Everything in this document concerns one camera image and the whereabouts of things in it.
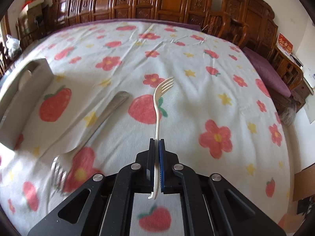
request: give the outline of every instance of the metal fork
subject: metal fork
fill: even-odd
[[[151,192],[151,195],[148,197],[148,199],[151,199],[151,198],[156,199],[158,195],[157,193],[158,193],[159,183],[160,183],[160,163],[159,163],[159,146],[158,146],[159,129],[160,129],[160,111],[158,108],[158,100],[170,88],[172,88],[173,85],[174,85],[174,77],[168,78],[157,86],[153,95],[154,108],[157,114],[157,124],[156,124],[156,129],[155,129],[154,185],[153,185],[153,192]]]
[[[52,180],[51,184],[57,191],[62,191],[67,173],[71,170],[72,159],[80,151],[99,126],[111,115],[111,113],[119,107],[129,97],[129,93],[126,91],[119,91],[108,103],[102,114],[99,116],[95,124],[91,127],[86,136],[81,140],[78,146],[65,154],[59,154],[51,165]]]

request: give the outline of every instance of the bed sheet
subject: bed sheet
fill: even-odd
[[[55,75],[16,144],[0,146],[0,204],[22,235],[96,172],[117,173],[155,134],[196,173],[220,173],[276,223],[289,201],[282,126],[263,82],[230,42],[198,31],[143,22],[98,23],[51,35],[25,59],[45,57]],[[55,156],[72,150],[120,90],[129,100],[73,159],[64,193],[51,188]],[[177,195],[136,195],[130,235],[183,235]]]

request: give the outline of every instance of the metal screw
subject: metal screw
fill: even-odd
[[[184,166],[182,164],[180,164],[180,163],[177,163],[177,164],[174,165],[174,169],[175,170],[182,170],[183,168],[184,168]]]
[[[211,176],[211,178],[212,178],[212,180],[213,181],[221,181],[221,179],[222,179],[222,177],[221,177],[221,175],[220,174],[213,174],[212,176]]]
[[[93,180],[96,182],[101,181],[102,179],[103,179],[103,175],[101,175],[101,174],[96,174],[93,176]]]
[[[141,165],[139,163],[133,163],[133,164],[131,164],[131,168],[133,170],[138,170],[141,168]]]

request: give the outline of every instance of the cushion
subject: cushion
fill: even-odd
[[[280,93],[281,95],[289,98],[291,96],[291,92],[287,85],[283,82],[281,77],[277,74],[272,65],[263,58],[258,55],[256,52],[250,50],[249,48],[243,48],[243,52],[246,57],[249,59],[253,67],[256,69],[260,78],[264,82],[264,84]]]

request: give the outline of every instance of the fork handle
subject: fork handle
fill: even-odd
[[[77,151],[81,150],[87,141],[93,136],[95,131],[99,128],[99,126],[111,115],[111,113],[119,107],[123,102],[125,102],[129,97],[129,93],[126,91],[119,91],[113,97],[113,99],[108,103],[105,107],[102,114],[98,117],[97,121],[92,125],[88,133],[84,136],[78,146],[75,148]]]

